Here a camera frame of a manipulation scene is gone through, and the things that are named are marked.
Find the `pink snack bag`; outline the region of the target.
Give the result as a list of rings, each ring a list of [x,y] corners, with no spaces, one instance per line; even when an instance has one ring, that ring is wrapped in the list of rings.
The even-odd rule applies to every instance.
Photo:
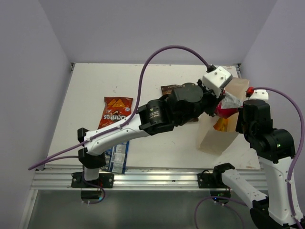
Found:
[[[239,112],[243,101],[229,92],[224,93],[223,100],[217,105],[215,114],[220,118],[229,118]]]

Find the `orange Lot 100 gummy bag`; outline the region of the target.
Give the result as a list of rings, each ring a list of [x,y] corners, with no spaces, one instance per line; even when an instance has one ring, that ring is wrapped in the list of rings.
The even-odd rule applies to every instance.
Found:
[[[218,121],[213,125],[214,129],[221,132],[227,132],[228,119],[219,118]]]

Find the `white paper bag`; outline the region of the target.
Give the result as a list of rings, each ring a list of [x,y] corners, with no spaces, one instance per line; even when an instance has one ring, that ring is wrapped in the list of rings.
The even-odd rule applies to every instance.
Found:
[[[221,132],[214,129],[214,124],[220,117],[211,117],[206,113],[199,117],[199,131],[196,139],[196,148],[202,152],[220,155],[237,138],[235,131],[238,113],[228,119],[227,132]]]

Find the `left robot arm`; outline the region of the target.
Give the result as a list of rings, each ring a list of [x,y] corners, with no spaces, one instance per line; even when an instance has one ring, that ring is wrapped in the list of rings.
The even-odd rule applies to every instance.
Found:
[[[112,146],[172,131],[202,113],[214,115],[217,105],[224,98],[225,85],[205,79],[197,84],[185,83],[170,94],[142,105],[135,115],[95,131],[78,129],[78,141],[83,145],[78,151],[79,161],[84,166],[83,183],[88,187],[98,184],[99,169],[105,165],[104,152]]]

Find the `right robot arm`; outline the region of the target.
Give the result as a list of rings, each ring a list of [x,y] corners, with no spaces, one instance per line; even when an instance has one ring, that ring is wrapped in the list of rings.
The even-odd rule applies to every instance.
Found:
[[[247,100],[239,111],[236,131],[243,134],[263,166],[268,193],[254,188],[229,163],[216,166],[212,181],[232,188],[250,209],[259,229],[289,229],[305,225],[298,205],[294,178],[288,174],[295,157],[294,140],[284,129],[273,128],[270,106],[263,100]]]

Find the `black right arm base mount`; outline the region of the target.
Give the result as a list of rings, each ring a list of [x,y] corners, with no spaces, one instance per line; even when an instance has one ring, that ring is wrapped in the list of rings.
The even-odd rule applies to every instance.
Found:
[[[228,188],[222,182],[221,175],[219,172],[208,172],[204,170],[201,173],[197,174],[197,183],[198,188],[205,188],[205,189],[215,189],[215,188]]]

